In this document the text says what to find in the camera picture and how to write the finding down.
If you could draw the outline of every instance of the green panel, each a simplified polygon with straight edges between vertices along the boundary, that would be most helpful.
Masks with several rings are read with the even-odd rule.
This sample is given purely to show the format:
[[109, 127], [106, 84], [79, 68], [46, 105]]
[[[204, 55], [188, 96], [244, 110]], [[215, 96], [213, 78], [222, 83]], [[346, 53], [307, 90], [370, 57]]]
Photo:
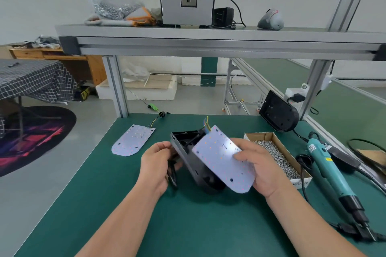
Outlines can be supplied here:
[[[168, 115], [156, 121], [155, 132], [140, 152], [130, 157], [111, 153], [111, 146], [132, 124], [146, 126], [153, 118], [153, 114], [131, 114], [116, 120], [17, 257], [73, 257], [134, 186], [143, 151], [155, 142], [168, 140], [172, 131], [200, 128], [204, 115]], [[272, 131], [259, 116], [214, 115], [210, 116], [210, 123], [231, 137]], [[301, 122], [297, 131], [308, 134], [311, 128]], [[293, 133], [276, 135], [292, 155], [304, 152], [305, 143]], [[386, 233], [386, 197], [363, 179], [345, 177], [366, 208], [372, 228]], [[297, 256], [265, 199], [256, 191], [236, 194], [225, 189], [213, 196], [202, 192], [185, 168], [177, 172], [177, 178], [176, 194], [169, 188], [157, 203], [139, 257]], [[327, 200], [323, 193], [331, 195], [331, 191], [324, 189], [322, 193], [317, 185], [320, 181], [317, 177], [310, 183], [308, 197], [321, 216], [338, 222], [337, 200], [331, 196]], [[386, 243], [354, 245], [368, 256], [381, 256], [386, 250]]]
[[[217, 73], [217, 58], [216, 57], [202, 57], [201, 58], [201, 73]], [[215, 75], [201, 75], [202, 87], [215, 87]]]
[[[300, 87], [308, 77], [308, 69], [288, 60], [245, 61], [283, 93], [288, 87]], [[386, 105], [332, 82], [316, 97], [313, 107], [319, 115], [309, 115], [340, 142], [346, 144], [351, 138], [363, 138], [386, 147]]]

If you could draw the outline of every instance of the checkered tablecloth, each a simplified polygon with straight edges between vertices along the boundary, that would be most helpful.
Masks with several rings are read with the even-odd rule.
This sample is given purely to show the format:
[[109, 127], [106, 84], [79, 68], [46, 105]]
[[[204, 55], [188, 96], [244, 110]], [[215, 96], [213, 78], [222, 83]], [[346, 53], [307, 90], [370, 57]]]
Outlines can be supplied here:
[[[72, 101], [76, 82], [55, 60], [0, 59], [0, 100], [28, 96], [48, 103]], [[0, 138], [4, 118], [0, 114]]]

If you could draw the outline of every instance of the green pillar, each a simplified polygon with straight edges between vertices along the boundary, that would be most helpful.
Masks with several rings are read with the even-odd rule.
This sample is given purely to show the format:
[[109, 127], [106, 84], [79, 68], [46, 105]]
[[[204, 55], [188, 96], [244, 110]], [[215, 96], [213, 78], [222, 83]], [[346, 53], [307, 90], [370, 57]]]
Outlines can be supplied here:
[[[201, 73], [217, 73], [217, 57], [202, 57]], [[201, 75], [202, 87], [214, 87], [215, 85], [215, 75]]]

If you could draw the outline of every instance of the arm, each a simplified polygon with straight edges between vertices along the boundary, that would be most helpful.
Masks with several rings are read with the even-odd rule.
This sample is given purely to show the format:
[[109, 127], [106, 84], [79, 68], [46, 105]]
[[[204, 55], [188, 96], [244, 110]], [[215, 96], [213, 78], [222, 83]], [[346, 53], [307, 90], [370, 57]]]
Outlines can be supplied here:
[[138, 180], [76, 257], [137, 254], [158, 199], [167, 189], [170, 142], [156, 143], [141, 158]]
[[235, 159], [254, 164], [254, 188], [265, 196], [300, 257], [365, 256], [304, 200], [266, 149], [245, 139], [232, 141], [243, 150]]

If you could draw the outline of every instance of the teal electric screwdriver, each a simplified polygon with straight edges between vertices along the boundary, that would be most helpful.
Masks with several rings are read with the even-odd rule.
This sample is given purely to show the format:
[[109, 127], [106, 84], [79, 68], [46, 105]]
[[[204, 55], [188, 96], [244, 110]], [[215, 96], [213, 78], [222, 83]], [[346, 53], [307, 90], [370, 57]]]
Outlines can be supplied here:
[[317, 165], [323, 178], [326, 178], [333, 190], [336, 192], [338, 199], [344, 209], [352, 215], [356, 223], [365, 228], [374, 241], [375, 238], [369, 228], [369, 219], [364, 213], [364, 208], [359, 201], [358, 196], [351, 190], [349, 184], [339, 171], [335, 163], [331, 159], [331, 155], [326, 150], [324, 144], [318, 139], [313, 138], [317, 133], [311, 132], [308, 136], [308, 151], [311, 154], [314, 162]]

